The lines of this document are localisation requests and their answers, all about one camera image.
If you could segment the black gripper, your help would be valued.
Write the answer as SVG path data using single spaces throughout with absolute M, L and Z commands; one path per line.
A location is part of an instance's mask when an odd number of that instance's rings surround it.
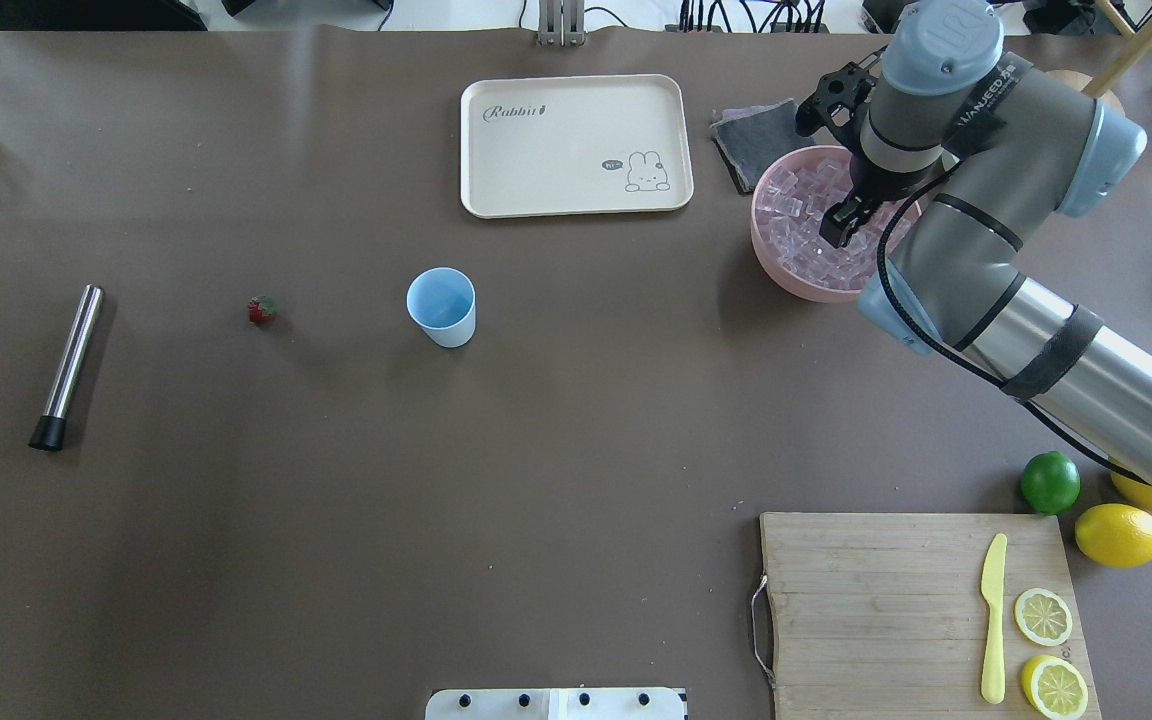
M 877 85 L 870 71 L 873 65 L 876 60 L 849 61 L 820 77 L 812 94 L 797 105 L 796 135 L 810 137 L 827 129 L 835 141 L 859 141 L 861 120 L 867 114 L 867 97 Z M 820 237 L 833 249 L 846 249 L 876 211 L 877 200 L 847 195 L 823 215 Z

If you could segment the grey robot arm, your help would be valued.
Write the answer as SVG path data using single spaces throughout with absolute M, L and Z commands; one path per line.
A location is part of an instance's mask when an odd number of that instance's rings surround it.
M 796 131 L 827 128 L 852 187 L 820 237 L 849 245 L 887 202 L 927 199 L 895 250 L 884 225 L 861 310 L 920 354 L 979 377 L 1105 468 L 1152 486 L 1152 356 L 1015 268 L 1049 215 L 1082 217 L 1146 132 L 1005 51 L 987 1 L 919 1 L 878 54 L 819 79 Z

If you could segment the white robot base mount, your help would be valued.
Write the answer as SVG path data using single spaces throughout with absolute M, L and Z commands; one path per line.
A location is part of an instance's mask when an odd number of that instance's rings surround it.
M 425 719 L 687 719 L 684 689 L 570 687 L 444 689 Z

